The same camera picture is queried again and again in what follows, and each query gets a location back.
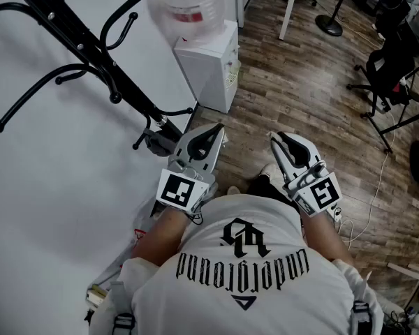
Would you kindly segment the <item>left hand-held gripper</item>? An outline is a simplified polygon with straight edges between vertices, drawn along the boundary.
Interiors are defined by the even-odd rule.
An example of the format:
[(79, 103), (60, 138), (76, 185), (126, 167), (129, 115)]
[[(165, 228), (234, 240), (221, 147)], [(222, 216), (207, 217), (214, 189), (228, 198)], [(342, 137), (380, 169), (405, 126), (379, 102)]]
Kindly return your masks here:
[(167, 168), (161, 171), (156, 200), (187, 216), (197, 216), (216, 192), (212, 171), (225, 143), (221, 123), (205, 124), (183, 134), (175, 151), (177, 156), (170, 156)]

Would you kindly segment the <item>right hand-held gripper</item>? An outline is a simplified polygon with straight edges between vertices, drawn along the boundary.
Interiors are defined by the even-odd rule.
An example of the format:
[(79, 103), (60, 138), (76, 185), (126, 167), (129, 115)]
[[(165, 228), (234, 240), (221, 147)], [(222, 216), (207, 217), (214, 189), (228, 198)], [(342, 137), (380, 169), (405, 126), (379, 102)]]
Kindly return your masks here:
[[(283, 189), (306, 214), (312, 217), (339, 203), (337, 178), (312, 142), (294, 133), (270, 132), (270, 145), (286, 182)], [(308, 170), (301, 174), (303, 167)]]

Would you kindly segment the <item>person's left forearm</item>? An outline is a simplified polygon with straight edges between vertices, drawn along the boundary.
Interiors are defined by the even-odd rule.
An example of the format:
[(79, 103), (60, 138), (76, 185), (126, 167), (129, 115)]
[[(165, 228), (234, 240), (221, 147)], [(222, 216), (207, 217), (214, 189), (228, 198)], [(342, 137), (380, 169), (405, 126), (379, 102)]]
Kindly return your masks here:
[(166, 207), (157, 222), (135, 246), (131, 257), (162, 266), (177, 253), (189, 223), (189, 217), (184, 212)]

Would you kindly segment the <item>person's right forearm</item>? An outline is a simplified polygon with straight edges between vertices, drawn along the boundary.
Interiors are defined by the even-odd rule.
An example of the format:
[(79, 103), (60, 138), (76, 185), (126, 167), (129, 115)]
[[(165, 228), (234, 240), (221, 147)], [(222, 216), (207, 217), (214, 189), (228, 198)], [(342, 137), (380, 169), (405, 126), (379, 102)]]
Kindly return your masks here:
[(310, 217), (300, 210), (307, 244), (330, 262), (341, 260), (353, 266), (353, 258), (325, 212)]

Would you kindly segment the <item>grey cloth on rack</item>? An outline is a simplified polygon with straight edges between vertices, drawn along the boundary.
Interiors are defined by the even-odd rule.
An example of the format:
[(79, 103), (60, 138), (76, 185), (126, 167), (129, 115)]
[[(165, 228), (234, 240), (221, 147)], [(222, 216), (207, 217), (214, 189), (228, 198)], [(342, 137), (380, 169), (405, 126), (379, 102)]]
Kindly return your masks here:
[(144, 140), (148, 150), (159, 157), (168, 157), (173, 154), (176, 143), (163, 136), (160, 132), (154, 132), (148, 128), (144, 130)]

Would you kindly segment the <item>black shorts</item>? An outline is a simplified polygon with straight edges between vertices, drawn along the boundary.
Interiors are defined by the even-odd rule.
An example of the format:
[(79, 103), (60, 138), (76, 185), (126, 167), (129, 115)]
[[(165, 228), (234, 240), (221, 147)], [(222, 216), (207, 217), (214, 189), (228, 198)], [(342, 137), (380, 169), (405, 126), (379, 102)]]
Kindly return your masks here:
[(280, 193), (278, 189), (271, 184), (270, 178), (266, 174), (259, 175), (250, 183), (247, 194), (277, 200), (294, 208), (296, 211), (299, 211), (297, 203), (289, 200), (284, 194)]

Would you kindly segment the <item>white power strip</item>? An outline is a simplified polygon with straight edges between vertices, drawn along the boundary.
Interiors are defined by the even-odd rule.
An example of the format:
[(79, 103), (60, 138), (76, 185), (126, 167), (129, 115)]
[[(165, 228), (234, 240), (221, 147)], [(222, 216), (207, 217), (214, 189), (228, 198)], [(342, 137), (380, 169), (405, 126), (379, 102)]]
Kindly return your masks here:
[(326, 209), (326, 212), (328, 213), (328, 215), (332, 218), (332, 220), (335, 223), (340, 222), (342, 215), (341, 215), (341, 207), (338, 204), (334, 204), (332, 206), (329, 206)]

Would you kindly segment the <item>white water dispenser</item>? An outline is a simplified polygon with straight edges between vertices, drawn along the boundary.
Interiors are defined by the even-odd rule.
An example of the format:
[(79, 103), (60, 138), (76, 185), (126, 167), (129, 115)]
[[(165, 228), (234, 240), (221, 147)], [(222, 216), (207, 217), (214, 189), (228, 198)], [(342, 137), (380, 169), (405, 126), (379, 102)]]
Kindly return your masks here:
[(198, 103), (228, 113), (237, 91), (240, 71), (238, 26), (226, 20), (222, 34), (207, 43), (180, 38), (175, 54)]

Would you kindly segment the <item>black floor fan stand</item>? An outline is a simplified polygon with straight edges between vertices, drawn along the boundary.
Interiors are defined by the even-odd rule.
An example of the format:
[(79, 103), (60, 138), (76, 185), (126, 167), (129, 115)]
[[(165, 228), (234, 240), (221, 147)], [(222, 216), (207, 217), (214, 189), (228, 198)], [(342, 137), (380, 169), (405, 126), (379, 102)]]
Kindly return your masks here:
[(336, 20), (337, 14), (344, 0), (339, 0), (333, 14), (331, 16), (327, 15), (317, 15), (315, 18), (316, 26), (326, 34), (334, 37), (340, 37), (343, 34), (343, 29)]

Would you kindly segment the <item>black metal coat rack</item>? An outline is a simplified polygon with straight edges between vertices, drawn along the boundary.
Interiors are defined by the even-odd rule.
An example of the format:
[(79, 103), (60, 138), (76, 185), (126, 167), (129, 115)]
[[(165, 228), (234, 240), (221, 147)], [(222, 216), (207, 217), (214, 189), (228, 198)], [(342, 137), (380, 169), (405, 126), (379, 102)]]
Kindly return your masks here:
[[(105, 22), (99, 36), (95, 36), (64, 0), (23, 0), (22, 3), (0, 3), (0, 11), (14, 10), (28, 15), (78, 58), (75, 64), (56, 68), (31, 86), (0, 118), (0, 133), (17, 111), (49, 81), (60, 85), (91, 73), (107, 86), (110, 102), (125, 101), (146, 118), (145, 129), (160, 132), (176, 144), (182, 132), (169, 120), (172, 116), (192, 114), (193, 108), (164, 111), (159, 109), (118, 66), (110, 50), (119, 47), (127, 36), (137, 13), (130, 9), (142, 0), (128, 0)], [(133, 144), (133, 149), (145, 143), (144, 131)]]

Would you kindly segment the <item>clear water dispenser bottle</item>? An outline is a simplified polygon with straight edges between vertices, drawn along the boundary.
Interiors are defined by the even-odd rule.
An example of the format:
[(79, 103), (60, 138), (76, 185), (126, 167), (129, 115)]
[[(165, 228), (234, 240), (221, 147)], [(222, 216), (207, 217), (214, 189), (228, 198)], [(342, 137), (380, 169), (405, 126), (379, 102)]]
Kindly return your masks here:
[(224, 32), (224, 0), (147, 0), (149, 14), (166, 40), (210, 42)]

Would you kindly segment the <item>white printed t-shirt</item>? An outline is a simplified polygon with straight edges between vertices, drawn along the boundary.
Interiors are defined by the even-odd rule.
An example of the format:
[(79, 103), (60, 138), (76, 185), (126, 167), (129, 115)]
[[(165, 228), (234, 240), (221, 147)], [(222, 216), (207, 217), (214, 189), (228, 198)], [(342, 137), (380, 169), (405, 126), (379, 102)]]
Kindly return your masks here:
[(384, 314), (354, 266), (310, 248), (300, 210), (254, 195), (202, 208), (158, 267), (127, 259), (89, 335), (380, 335)]

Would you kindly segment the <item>black chair with dark bag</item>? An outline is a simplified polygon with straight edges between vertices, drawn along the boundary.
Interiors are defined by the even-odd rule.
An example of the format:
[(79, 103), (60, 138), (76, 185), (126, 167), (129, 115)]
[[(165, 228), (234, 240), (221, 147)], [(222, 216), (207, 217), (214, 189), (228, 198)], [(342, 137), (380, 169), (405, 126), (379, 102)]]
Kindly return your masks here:
[(381, 12), (376, 16), (378, 35), (384, 39), (383, 46), (396, 46), (419, 53), (419, 42), (410, 27), (407, 17), (416, 0), (380, 0)]

